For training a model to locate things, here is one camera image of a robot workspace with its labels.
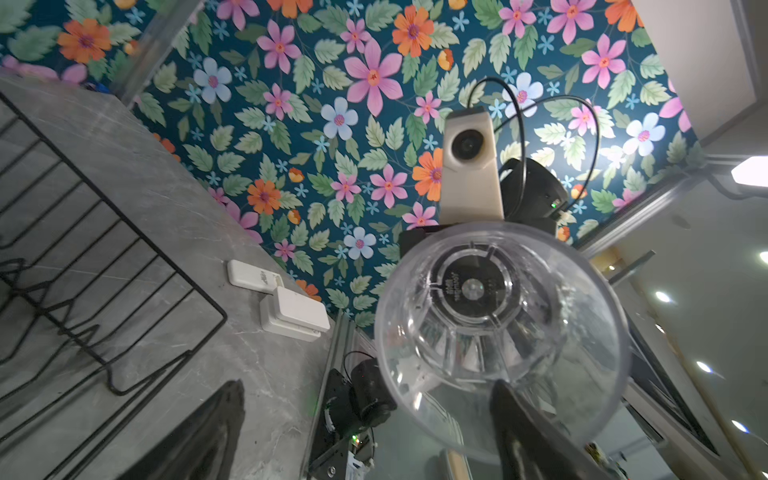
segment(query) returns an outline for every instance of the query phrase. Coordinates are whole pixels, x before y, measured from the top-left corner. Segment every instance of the pink flower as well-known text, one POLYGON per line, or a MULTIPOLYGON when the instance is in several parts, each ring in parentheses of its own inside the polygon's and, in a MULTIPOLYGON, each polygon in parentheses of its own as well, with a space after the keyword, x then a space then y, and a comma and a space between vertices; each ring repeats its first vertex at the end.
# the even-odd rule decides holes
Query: pink flower
POLYGON ((339 172, 339 181, 331 183, 331 188, 336 190, 336 199, 341 200, 346 198, 348 204, 355 200, 353 194, 359 194, 361 189, 355 182, 357 181, 357 175, 349 175, 348 177, 339 172))
POLYGON ((367 67, 357 57, 349 57, 344 61, 347 72, 353 78, 363 79, 349 87, 346 92, 346 99, 352 103, 358 103, 368 95, 368 110, 374 117, 378 117, 384 107, 382 92, 390 100, 402 97, 402 89, 397 80, 387 78, 400 70, 402 55, 391 53, 384 57, 384 61, 379 64, 382 49, 375 39, 371 39, 366 44, 365 55, 367 67))
POLYGON ((226 206, 227 206, 227 204, 228 204, 229 202, 231 202, 231 201, 232 201, 232 200, 230 200, 230 198, 229 198, 229 197, 227 197, 226 195, 224 195, 224 189, 223 189, 223 188, 217 188, 216 190, 214 190, 213 188, 211 188, 211 187, 208 187, 208 193, 209 193, 209 194, 210 194, 210 195, 211 195, 211 196, 214 198, 214 200, 215 200, 216 202, 218 202, 218 203, 219 203, 219 205, 221 205, 222 207, 226 207, 226 206))
MULTIPOLYGON (((672 85, 672 80, 669 81, 669 87, 672 93, 677 93, 674 89, 674 86, 672 85)), ((659 111, 659 117, 662 118, 674 118, 674 116, 677 114, 680 114, 680 118, 677 119, 677 126, 680 127, 680 131, 689 131, 690 119, 688 118, 688 113, 683 110, 683 102, 680 101, 680 97, 667 100, 667 102, 663 107, 661 107, 661 110, 659 111)))
POLYGON ((428 225, 437 225, 437 220, 432 220, 435 216, 435 208, 429 207, 424 210, 424 207, 419 202, 413 204, 413 213, 405 214, 402 216, 403 221, 410 223, 406 230, 412 230, 417 227, 426 227, 428 225))
POLYGON ((400 187, 400 185, 408 180, 408 174, 400 172, 394 175, 394 173, 395 169, 392 168, 392 165, 387 164, 384 167, 384 178, 379 174, 371 175, 371 183, 379 187, 371 193, 371 200, 381 200, 383 198, 387 208, 392 208, 392 205, 395 204, 395 197, 401 200, 408 197, 406 189, 400 187))
POLYGON ((627 70, 624 60, 616 58, 624 52, 626 45, 626 40, 619 40, 611 46, 608 35, 605 33, 600 35, 598 39, 598 52, 595 53, 594 50, 590 50, 581 56, 581 60, 585 64, 592 65, 584 72, 584 77, 581 81, 585 84, 591 83, 600 74, 598 85, 600 85, 600 88, 606 88, 611 81, 611 74, 608 73, 609 70, 614 73, 621 73, 627 70))
POLYGON ((578 128, 578 134, 582 137, 587 133, 588 128, 592 131, 592 134, 594 134, 594 117, 592 116, 592 112, 589 111, 589 108, 587 108, 587 105, 582 105, 581 110, 578 107, 573 107, 571 109, 571 115, 574 116, 574 119, 568 124, 568 128, 571 130, 578 128))
POLYGON ((357 51, 362 53, 365 49, 364 41, 371 39, 371 34, 366 31, 366 21, 362 18, 355 22, 351 19, 346 19, 346 29, 349 31, 342 32, 341 39, 346 42, 346 52, 352 53, 357 47, 357 51))
POLYGON ((421 117, 424 121, 424 125, 427 125, 429 123, 429 117, 437 118, 440 116, 440 112, 437 111, 438 107, 442 103, 442 100, 439 98, 434 98, 432 96, 432 91, 427 92, 427 98, 416 98, 416 104, 419 106, 419 108, 416 108, 416 111, 413 112, 413 114, 416 117, 421 117))
POLYGON ((241 217, 240 208, 234 202, 229 202, 226 206, 226 209, 230 217, 232 217, 233 220, 238 222, 240 226, 244 228, 246 232, 248 232, 251 238, 253 238, 256 241, 256 243, 263 242, 263 240, 261 240, 261 235, 259 235, 259 232, 256 232, 255 230, 249 230, 251 227, 255 227, 257 223, 259 223, 259 214, 257 214, 256 212, 247 212, 245 215, 241 217))
POLYGON ((275 243, 275 248, 277 248, 277 251, 275 252, 275 257, 280 257, 283 259, 283 262, 287 262, 289 258, 294 258, 296 254, 293 252, 296 249, 296 245, 288 244, 288 240, 283 238, 282 243, 275 243))
POLYGON ((619 211, 622 208, 634 202, 644 192, 645 192, 645 187, 643 187, 643 190, 639 190, 636 192, 633 192, 632 190, 625 188, 624 193, 622 194, 624 198, 617 198, 616 200, 613 201, 613 205, 614 207, 616 207, 616 211, 619 211))
POLYGON ((510 8, 502 8, 498 11, 498 16, 504 20, 504 27, 502 27, 502 33, 509 35, 512 30, 515 30, 515 36, 517 38, 523 38, 525 35, 525 25, 523 23, 531 24, 536 22, 536 15, 533 12, 529 12, 533 5, 533 0, 509 0, 510 8))
POLYGON ((279 120, 283 120, 285 114, 293 111, 293 105, 288 103, 290 92, 288 90, 280 90, 278 84, 272 84, 272 93, 264 93, 264 100, 267 101, 266 112, 274 114, 279 120))
POLYGON ((582 30, 591 30, 594 27, 592 15, 586 13, 594 6, 597 0, 551 0, 552 10, 558 15, 550 20, 547 26, 549 33, 557 33, 563 27, 563 41, 570 44, 576 38, 576 25, 582 30))
POLYGON ((264 56, 264 66, 267 68, 275 68, 277 62, 280 62, 280 70, 283 73, 290 73, 290 61, 288 57, 298 58, 301 56, 301 50, 291 42, 296 31, 293 26, 288 25, 280 32, 280 27, 274 20, 270 20, 266 24, 266 30, 270 33, 270 37, 266 35, 259 37, 256 42, 259 44, 262 50, 267 51, 264 56))

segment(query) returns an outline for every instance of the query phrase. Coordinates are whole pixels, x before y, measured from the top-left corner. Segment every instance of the white camera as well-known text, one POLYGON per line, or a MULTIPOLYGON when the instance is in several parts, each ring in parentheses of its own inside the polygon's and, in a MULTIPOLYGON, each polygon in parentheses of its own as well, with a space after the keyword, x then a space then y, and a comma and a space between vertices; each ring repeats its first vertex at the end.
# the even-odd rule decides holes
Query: white camera
POLYGON ((491 115, 483 107, 445 119, 440 224, 504 220, 491 115))

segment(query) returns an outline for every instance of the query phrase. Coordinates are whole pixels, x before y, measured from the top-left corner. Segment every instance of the orange flower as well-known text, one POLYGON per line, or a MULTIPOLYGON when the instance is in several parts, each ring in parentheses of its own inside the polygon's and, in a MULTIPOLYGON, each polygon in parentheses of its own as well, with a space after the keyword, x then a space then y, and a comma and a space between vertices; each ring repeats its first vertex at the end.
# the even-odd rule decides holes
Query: orange flower
POLYGON ((437 65, 440 65, 440 68, 446 71, 453 68, 453 52, 450 48, 440 52, 440 55, 437 56, 437 65))
POLYGON ((419 157, 421 167, 413 168, 413 180, 418 180, 416 191, 426 195, 427 200, 440 201, 440 184, 442 182, 442 148, 435 149, 435 156, 425 152, 419 157))
POLYGON ((643 20, 637 14, 632 0, 605 0, 608 3, 612 3, 610 7, 605 10, 605 18, 608 19, 608 23, 614 25, 619 22, 619 31, 633 31, 634 23, 641 27, 644 27, 643 20))
POLYGON ((279 190, 275 190, 275 184, 271 181, 256 180, 248 187, 248 204, 253 205, 253 211, 258 214, 271 215, 280 208, 279 190))
POLYGON ((392 32, 392 40, 400 45, 397 51, 404 57, 409 52, 412 57, 420 57, 422 49, 432 44, 430 35, 435 33, 435 24, 424 7, 417 12, 414 5, 407 6, 405 16, 401 13, 395 18, 395 26, 398 29, 392 32))
POLYGON ((93 18, 86 18, 81 24, 70 20, 64 24, 69 33, 58 34, 58 44, 65 58, 77 63, 88 63, 91 59, 104 58, 104 50, 110 50, 109 29, 99 25, 93 18))
POLYGON ((283 7, 283 17, 296 18, 298 12, 296 7, 299 7, 302 13, 307 13, 312 8, 312 0, 266 0, 270 4, 270 7, 277 12, 280 7, 283 7))
POLYGON ((297 280, 296 285, 301 287, 301 290, 304 290, 304 293, 310 296, 312 300, 317 300, 318 302, 322 302, 323 299, 321 299, 319 296, 317 296, 317 287, 313 284, 306 284, 306 281, 304 280, 297 280))
POLYGON ((298 168, 291 168, 288 170, 288 178, 295 184, 298 184, 304 181, 304 174, 298 168))
POLYGON ((301 214, 298 210, 291 210, 288 212, 288 221, 294 225, 298 225, 301 221, 301 214))

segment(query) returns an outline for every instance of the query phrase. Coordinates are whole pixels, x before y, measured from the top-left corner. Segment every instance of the ceiling light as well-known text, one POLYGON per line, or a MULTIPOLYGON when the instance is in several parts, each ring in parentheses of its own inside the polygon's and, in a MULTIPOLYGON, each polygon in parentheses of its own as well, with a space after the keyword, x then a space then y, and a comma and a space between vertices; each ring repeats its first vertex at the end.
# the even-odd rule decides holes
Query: ceiling light
POLYGON ((730 171, 738 184, 768 187, 768 157, 749 157, 730 171))

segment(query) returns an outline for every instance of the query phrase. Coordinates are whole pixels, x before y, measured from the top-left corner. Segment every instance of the green leaf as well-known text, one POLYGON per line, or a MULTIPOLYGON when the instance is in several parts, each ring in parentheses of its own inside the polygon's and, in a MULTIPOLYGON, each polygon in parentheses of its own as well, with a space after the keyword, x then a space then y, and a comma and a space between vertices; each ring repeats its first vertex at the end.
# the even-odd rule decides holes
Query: green leaf
MULTIPOLYGON (((3 13, 4 8, 0 6, 0 14, 3 13)), ((41 60, 56 45, 60 31, 61 29, 55 26, 35 27, 33 25, 24 31, 17 31, 16 36, 8 40, 8 50, 21 61, 41 60)))
POLYGON ((200 11, 197 13, 197 25, 189 25, 190 33, 192 34, 192 40, 200 47, 200 51, 204 55, 208 55, 208 48, 212 42, 212 32, 210 30, 210 18, 205 12, 200 11))
POLYGON ((315 18, 323 23, 323 27, 333 33, 334 35, 340 35, 346 31, 346 19, 349 18, 349 13, 343 8, 331 5, 325 10, 318 10, 315 12, 315 18))
POLYGON ((275 147, 290 155, 290 135, 288 127, 282 121, 275 120, 275 128, 270 132, 270 140, 275 147))
POLYGON ((472 6, 475 8, 475 17, 480 21, 480 25, 487 27, 488 30, 494 30, 501 26, 502 18, 498 16, 498 11, 504 8, 498 0, 472 0, 472 6))
POLYGON ((266 86, 261 80, 247 81, 239 87, 235 87, 237 93, 243 95, 245 101, 254 105, 266 105, 264 94, 267 93, 270 88, 266 86))
POLYGON ((324 197, 331 197, 333 195, 336 195, 336 191, 331 188, 333 179, 328 175, 308 174, 307 177, 310 178, 310 183, 312 184, 312 188, 314 188, 318 194, 323 195, 324 197))
POLYGON ((607 190, 597 191, 592 190, 592 205, 602 214, 612 214, 616 207, 614 207, 614 200, 616 200, 616 194, 607 190))
POLYGON ((576 41, 570 45, 560 47, 560 53, 573 55, 581 60, 581 56, 594 48, 597 44, 598 43, 595 40, 590 40, 589 38, 577 38, 576 41))
POLYGON ((245 178, 240 175, 230 175, 229 177, 224 178, 221 185, 224 188, 225 194, 235 197, 236 195, 243 193, 251 183, 253 183, 253 181, 250 178, 245 178))
POLYGON ((366 28, 370 31, 382 31, 395 21, 395 15, 401 10, 400 5, 389 3, 389 0, 376 0, 366 7, 366 28))
POLYGON ((139 95, 139 99, 141 100, 139 111, 149 120, 165 127, 165 116, 163 116, 163 108, 160 106, 160 102, 148 91, 142 92, 139 95))
POLYGON ((468 77, 472 71, 480 66, 482 59, 485 58, 487 48, 485 40, 482 38, 473 38, 469 41, 467 48, 464 49, 464 57, 462 58, 465 77, 468 77))
POLYGON ((616 75, 613 83, 611 83, 611 89, 608 91, 607 108, 611 109, 624 101, 630 92, 632 92, 632 87, 634 86, 635 81, 634 74, 629 70, 624 70, 616 75))
POLYGON ((502 65, 507 62, 511 46, 512 40, 510 40, 509 35, 497 33, 491 38, 490 59, 496 73, 502 72, 502 65))
POLYGON ((632 32, 632 43, 635 47, 639 48, 650 45, 650 37, 648 36, 648 32, 645 31, 645 28, 639 27, 634 29, 632 32))
POLYGON ((368 117, 368 125, 366 126, 366 138, 368 139, 368 144, 371 147, 378 148, 384 145, 384 129, 382 128, 381 124, 376 121, 373 115, 368 117))
POLYGON ((171 62, 158 68, 157 73, 152 78, 155 88, 164 94, 170 94, 170 91, 176 86, 176 64, 171 62))
POLYGON ((340 200, 334 198, 328 202, 328 218, 337 227, 341 224, 341 219, 344 218, 344 204, 340 200))
POLYGON ((453 32, 453 28, 447 26, 445 23, 436 22, 435 31, 430 35, 432 38, 433 48, 448 48, 451 45, 458 44, 458 37, 453 32))
POLYGON ((640 90, 640 101, 646 105, 658 105, 670 98, 672 97, 667 93, 667 87, 655 80, 649 81, 640 90))
POLYGON ((533 25, 525 27, 525 35, 523 35, 523 38, 515 40, 515 58, 518 59, 520 68, 523 70, 525 70, 528 60, 533 58, 533 52, 536 51, 537 40, 538 32, 533 25))
POLYGON ((328 298, 337 309, 343 310, 349 306, 349 297, 341 290, 329 288, 326 289, 326 293, 328 293, 328 298))
POLYGON ((197 167, 198 170, 210 172, 214 167, 214 158, 201 147, 184 144, 184 149, 187 151, 187 156, 189 156, 192 164, 197 167))
POLYGON ((346 73, 330 65, 323 69, 323 83, 331 90, 344 90, 352 84, 346 73))

